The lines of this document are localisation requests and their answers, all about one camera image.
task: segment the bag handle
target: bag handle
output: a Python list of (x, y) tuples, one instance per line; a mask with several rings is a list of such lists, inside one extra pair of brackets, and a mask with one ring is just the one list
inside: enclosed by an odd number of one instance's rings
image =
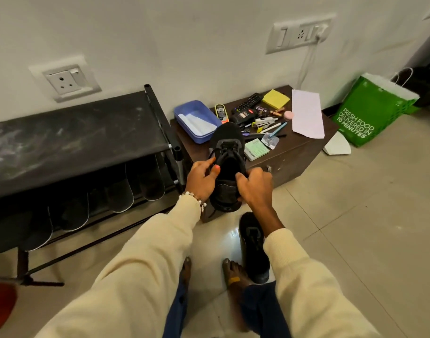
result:
[[(410, 76), (404, 81), (404, 83), (401, 85), (401, 87), (403, 87), (412, 77), (412, 75), (414, 74), (414, 69), (412, 67), (405, 67), (403, 70), (401, 70), (400, 72), (404, 71), (404, 70), (411, 70)], [(398, 83), (398, 80), (400, 79), (400, 72), (394, 73), (394, 75), (392, 76), (391, 79), (389, 79), (390, 81), (392, 81), (392, 79), (395, 78), (395, 76), (397, 76), (397, 80), (394, 82), (394, 84)]]

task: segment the yellow sticky notes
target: yellow sticky notes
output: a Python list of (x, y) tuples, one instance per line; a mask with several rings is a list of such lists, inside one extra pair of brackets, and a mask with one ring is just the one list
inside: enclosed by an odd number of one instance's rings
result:
[(264, 96), (262, 101), (267, 103), (270, 107), (279, 109), (284, 107), (285, 104), (290, 101), (290, 98), (273, 89)]

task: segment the blue plastic container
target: blue plastic container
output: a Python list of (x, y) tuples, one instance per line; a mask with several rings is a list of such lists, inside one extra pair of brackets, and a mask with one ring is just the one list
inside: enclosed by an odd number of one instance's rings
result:
[(174, 118), (196, 143), (204, 143), (206, 141), (209, 141), (215, 130), (207, 135), (198, 136), (185, 125), (185, 123), (179, 118), (179, 114), (183, 114), (184, 116), (192, 114), (193, 116), (196, 116), (206, 122), (216, 125), (217, 128), (221, 126), (221, 121), (218, 119), (218, 117), (216, 117), (215, 114), (212, 113), (211, 110), (206, 107), (201, 101), (190, 101), (175, 107)]

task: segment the white paper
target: white paper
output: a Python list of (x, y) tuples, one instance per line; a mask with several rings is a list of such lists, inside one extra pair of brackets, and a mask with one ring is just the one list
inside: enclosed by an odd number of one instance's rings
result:
[(292, 130), (294, 132), (312, 139), (325, 137), (318, 93), (292, 90), (292, 112)]
[(195, 115), (188, 114), (184, 116), (183, 114), (179, 114), (178, 116), (196, 136), (210, 134), (216, 129), (216, 125), (206, 122)]

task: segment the cream sweater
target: cream sweater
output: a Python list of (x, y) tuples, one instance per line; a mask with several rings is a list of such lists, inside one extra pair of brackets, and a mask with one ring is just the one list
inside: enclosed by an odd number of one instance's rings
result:
[[(167, 215), (149, 219), (91, 289), (56, 314), (37, 337), (161, 338), (200, 211), (193, 197), (183, 196)], [(379, 336), (342, 295), (330, 271), (310, 259), (289, 230), (271, 233), (264, 250), (293, 338)]]

